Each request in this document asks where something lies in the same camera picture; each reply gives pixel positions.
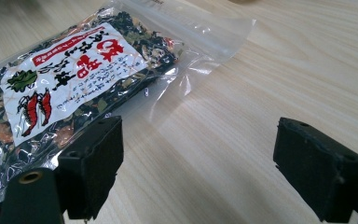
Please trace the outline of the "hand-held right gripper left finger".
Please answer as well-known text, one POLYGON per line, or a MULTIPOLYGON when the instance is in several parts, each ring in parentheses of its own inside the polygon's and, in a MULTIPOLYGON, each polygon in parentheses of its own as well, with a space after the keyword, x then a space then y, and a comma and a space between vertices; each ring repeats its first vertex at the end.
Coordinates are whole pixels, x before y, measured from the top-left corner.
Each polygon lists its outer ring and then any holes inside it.
POLYGON ((58 158, 62 210, 71 219, 96 218, 124 160, 122 118, 99 119, 76 135, 58 158))

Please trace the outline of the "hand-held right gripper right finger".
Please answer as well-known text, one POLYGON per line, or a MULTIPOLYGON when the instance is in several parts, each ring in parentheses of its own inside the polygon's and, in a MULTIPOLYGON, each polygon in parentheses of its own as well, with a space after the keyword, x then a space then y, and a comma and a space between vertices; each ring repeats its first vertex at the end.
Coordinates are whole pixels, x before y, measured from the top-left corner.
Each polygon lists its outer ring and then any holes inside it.
POLYGON ((309 124, 279 120, 273 160, 321 221, 358 213, 358 154, 309 124))

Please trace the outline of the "clear dried seaweed packet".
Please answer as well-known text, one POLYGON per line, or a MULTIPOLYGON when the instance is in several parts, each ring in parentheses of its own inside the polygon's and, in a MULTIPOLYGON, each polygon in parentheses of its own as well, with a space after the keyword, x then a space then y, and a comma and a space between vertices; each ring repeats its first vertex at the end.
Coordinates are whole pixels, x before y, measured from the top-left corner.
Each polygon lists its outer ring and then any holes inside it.
POLYGON ((255 26, 186 0, 106 0, 85 20, 0 62, 0 202, 8 181, 130 99, 189 94, 255 26))

